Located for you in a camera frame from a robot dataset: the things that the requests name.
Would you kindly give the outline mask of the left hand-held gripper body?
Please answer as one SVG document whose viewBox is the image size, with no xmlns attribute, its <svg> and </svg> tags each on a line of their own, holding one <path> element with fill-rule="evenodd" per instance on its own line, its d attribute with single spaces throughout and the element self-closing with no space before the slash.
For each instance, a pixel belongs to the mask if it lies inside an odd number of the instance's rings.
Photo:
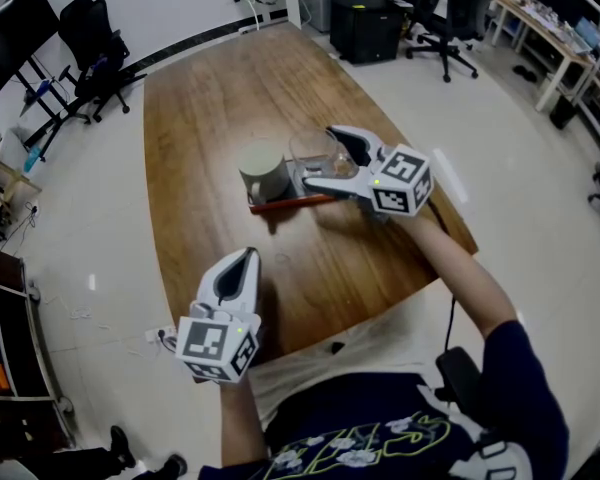
<svg viewBox="0 0 600 480">
<path fill-rule="evenodd" d="M 238 383 L 259 350 L 259 301 L 195 300 L 178 325 L 175 356 L 198 380 Z"/>
</svg>

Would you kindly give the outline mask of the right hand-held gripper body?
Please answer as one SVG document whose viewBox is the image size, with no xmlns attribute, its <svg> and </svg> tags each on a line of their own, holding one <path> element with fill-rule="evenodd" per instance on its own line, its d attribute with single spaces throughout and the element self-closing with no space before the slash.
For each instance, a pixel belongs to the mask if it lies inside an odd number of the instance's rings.
<svg viewBox="0 0 600 480">
<path fill-rule="evenodd" d="M 357 199 L 376 215 L 414 217 L 433 191 L 430 159 L 404 144 L 382 146 L 359 173 Z"/>
</svg>

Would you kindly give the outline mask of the clear glass mug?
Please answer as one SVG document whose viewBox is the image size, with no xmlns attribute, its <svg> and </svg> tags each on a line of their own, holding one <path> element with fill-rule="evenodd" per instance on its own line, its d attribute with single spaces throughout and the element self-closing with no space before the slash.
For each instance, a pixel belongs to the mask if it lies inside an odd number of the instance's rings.
<svg viewBox="0 0 600 480">
<path fill-rule="evenodd" d="M 329 130 L 303 130 L 290 139 L 289 149 L 300 180 L 352 178 L 358 173 L 358 166 L 345 146 Z"/>
</svg>

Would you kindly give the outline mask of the grey ceramic mug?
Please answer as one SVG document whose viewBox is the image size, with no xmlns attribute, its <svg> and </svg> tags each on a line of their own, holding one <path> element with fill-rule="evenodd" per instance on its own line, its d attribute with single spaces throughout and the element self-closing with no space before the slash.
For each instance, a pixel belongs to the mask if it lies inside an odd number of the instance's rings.
<svg viewBox="0 0 600 480">
<path fill-rule="evenodd" d="M 274 142 L 258 139 L 242 148 L 238 170 L 255 205 L 264 205 L 284 194 L 290 176 L 282 149 Z"/>
</svg>

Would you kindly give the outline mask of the person's left forearm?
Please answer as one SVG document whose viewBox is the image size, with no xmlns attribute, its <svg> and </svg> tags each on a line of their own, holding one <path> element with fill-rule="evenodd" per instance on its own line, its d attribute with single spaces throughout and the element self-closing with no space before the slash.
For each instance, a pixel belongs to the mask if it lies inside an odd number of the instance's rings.
<svg viewBox="0 0 600 480">
<path fill-rule="evenodd" d="M 231 467 L 269 458 L 249 378 L 220 385 L 221 464 Z"/>
</svg>

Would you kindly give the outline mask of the person's right forearm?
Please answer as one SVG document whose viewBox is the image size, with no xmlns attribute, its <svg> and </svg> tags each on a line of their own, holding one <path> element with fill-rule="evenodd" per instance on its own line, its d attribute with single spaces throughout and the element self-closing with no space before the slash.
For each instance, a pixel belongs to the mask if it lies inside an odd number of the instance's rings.
<svg viewBox="0 0 600 480">
<path fill-rule="evenodd" d="M 502 287 L 439 226 L 420 216 L 400 218 L 398 222 L 484 339 L 501 324 L 517 320 L 515 308 Z"/>
</svg>

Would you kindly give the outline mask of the white power strip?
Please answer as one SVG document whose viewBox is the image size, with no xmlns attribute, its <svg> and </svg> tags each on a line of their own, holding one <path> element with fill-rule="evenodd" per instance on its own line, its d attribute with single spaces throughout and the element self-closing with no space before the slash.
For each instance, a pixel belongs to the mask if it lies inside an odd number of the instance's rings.
<svg viewBox="0 0 600 480">
<path fill-rule="evenodd" d="M 157 344 L 172 354 L 176 352 L 177 329 L 173 325 L 147 330 L 145 338 L 148 343 Z"/>
</svg>

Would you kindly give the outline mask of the orange tray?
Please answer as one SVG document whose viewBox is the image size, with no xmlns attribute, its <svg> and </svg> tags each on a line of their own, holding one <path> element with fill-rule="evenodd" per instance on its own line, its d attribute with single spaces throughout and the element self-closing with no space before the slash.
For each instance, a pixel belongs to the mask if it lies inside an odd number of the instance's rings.
<svg viewBox="0 0 600 480">
<path fill-rule="evenodd" d="M 247 202 L 252 214 L 262 214 L 266 211 L 306 207 L 322 203 L 330 203 L 336 200 L 333 196 L 319 194 L 309 191 L 301 182 L 296 173 L 296 165 L 293 160 L 285 161 L 286 169 L 289 175 L 289 185 L 285 191 L 276 199 L 266 201 L 263 204 L 257 204 L 250 193 L 247 193 Z"/>
</svg>

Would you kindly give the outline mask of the person's beige trousers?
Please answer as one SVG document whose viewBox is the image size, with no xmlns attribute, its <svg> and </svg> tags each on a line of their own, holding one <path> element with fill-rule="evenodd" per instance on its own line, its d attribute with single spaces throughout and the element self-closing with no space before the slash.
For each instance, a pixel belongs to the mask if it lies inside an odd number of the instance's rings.
<svg viewBox="0 0 600 480">
<path fill-rule="evenodd" d="M 264 428 L 290 396 L 352 373 L 419 374 L 431 378 L 432 360 L 398 307 L 331 338 L 251 367 L 249 381 Z"/>
</svg>

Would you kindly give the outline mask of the black cabinet box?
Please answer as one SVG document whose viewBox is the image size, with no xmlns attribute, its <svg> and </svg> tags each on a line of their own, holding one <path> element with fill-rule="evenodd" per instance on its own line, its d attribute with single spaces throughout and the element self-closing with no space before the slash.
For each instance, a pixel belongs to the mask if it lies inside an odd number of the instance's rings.
<svg viewBox="0 0 600 480">
<path fill-rule="evenodd" d="M 351 64 L 394 60 L 405 10 L 390 0 L 331 0 L 330 44 Z"/>
</svg>

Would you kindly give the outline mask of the black shoe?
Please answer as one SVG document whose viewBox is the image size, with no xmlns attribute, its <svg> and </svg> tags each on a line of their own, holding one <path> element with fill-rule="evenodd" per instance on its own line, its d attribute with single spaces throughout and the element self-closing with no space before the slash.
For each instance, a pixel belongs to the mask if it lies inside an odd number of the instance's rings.
<svg viewBox="0 0 600 480">
<path fill-rule="evenodd" d="M 114 425 L 110 428 L 110 436 L 110 453 L 124 469 L 134 468 L 136 466 L 136 459 L 130 451 L 126 433 L 121 427 Z"/>
<path fill-rule="evenodd" d="M 172 454 L 156 472 L 158 480 L 178 480 L 188 472 L 186 460 L 178 454 Z"/>
</svg>

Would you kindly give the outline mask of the person's navy and white shirt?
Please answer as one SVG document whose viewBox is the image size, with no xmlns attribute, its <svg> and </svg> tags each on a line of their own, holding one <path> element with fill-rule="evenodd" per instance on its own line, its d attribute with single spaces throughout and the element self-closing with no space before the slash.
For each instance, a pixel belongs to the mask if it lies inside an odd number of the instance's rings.
<svg viewBox="0 0 600 480">
<path fill-rule="evenodd" d="M 569 431 L 519 323 L 488 336 L 477 399 L 470 418 L 415 373 L 337 376 L 279 406 L 269 458 L 199 480 L 563 480 Z"/>
</svg>

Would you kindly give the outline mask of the black waste bin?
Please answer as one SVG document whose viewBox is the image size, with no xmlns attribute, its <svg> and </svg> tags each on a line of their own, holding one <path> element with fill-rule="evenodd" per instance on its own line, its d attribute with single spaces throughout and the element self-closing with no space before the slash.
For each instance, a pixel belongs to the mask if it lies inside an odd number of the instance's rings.
<svg viewBox="0 0 600 480">
<path fill-rule="evenodd" d="M 553 126 L 563 130 L 573 119 L 577 112 L 577 104 L 573 98 L 569 99 L 561 95 L 549 114 Z"/>
</svg>

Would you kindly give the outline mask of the black television stand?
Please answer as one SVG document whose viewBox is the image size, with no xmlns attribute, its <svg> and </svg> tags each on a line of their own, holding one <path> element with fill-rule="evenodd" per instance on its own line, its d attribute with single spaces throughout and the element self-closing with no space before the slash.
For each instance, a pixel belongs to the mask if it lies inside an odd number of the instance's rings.
<svg viewBox="0 0 600 480">
<path fill-rule="evenodd" d="M 29 153 L 29 169 L 37 162 L 46 161 L 46 153 L 56 136 L 71 119 L 78 119 L 86 126 L 92 124 L 92 119 L 81 111 L 85 101 L 81 98 L 71 99 L 69 93 L 62 85 L 62 80 L 68 78 L 70 82 L 76 79 L 69 73 L 67 66 L 58 77 L 54 76 L 35 55 L 31 55 L 26 63 L 39 78 L 39 84 L 34 86 L 18 70 L 15 73 L 16 81 L 25 89 L 24 106 L 20 116 L 23 117 L 34 107 L 40 107 L 48 119 L 23 143 Z"/>
</svg>

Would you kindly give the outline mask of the black television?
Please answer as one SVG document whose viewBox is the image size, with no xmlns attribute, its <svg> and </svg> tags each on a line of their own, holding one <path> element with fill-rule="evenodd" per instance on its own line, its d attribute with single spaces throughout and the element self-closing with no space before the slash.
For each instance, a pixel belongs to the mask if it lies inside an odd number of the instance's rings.
<svg viewBox="0 0 600 480">
<path fill-rule="evenodd" d="M 6 0 L 0 6 L 0 91 L 58 28 L 48 0 Z"/>
</svg>

